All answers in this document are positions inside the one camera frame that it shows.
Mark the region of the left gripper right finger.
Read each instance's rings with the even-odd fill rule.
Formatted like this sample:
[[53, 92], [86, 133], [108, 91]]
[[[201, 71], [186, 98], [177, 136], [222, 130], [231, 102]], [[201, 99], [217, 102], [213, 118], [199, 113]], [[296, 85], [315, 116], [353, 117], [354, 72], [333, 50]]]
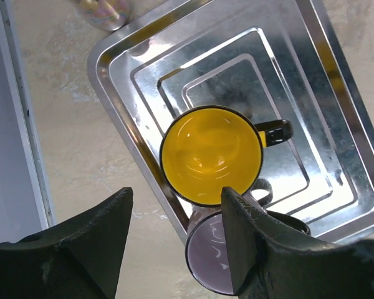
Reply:
[[221, 193], [231, 281], [239, 298], [374, 298], [374, 239], [348, 245], [310, 235], [231, 187]]

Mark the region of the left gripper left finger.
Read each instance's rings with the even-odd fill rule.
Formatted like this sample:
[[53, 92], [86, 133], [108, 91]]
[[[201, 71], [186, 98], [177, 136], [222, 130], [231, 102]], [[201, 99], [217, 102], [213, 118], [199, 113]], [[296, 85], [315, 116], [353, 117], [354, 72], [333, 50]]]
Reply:
[[133, 207], [123, 187], [16, 243], [0, 243], [0, 298], [115, 298]]

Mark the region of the yellow mug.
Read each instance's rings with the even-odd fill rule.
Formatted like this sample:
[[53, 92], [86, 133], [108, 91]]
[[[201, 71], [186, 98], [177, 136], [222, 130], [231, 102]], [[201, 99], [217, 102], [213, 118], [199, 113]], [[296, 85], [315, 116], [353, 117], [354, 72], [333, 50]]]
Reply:
[[260, 175], [264, 149], [292, 138], [289, 120], [253, 124], [228, 107], [195, 107], [175, 118], [160, 146], [160, 168], [169, 187], [202, 207], [221, 203], [231, 187], [244, 194]]

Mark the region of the silver metal tray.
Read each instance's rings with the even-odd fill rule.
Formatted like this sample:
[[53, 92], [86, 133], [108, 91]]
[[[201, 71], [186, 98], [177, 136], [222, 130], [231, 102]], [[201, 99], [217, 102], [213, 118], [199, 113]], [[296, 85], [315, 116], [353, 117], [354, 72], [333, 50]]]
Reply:
[[264, 152], [270, 210], [329, 242], [374, 233], [374, 129], [321, 1], [167, 1], [98, 42], [87, 71], [181, 240], [192, 205], [165, 183], [160, 144], [209, 104], [291, 121]]

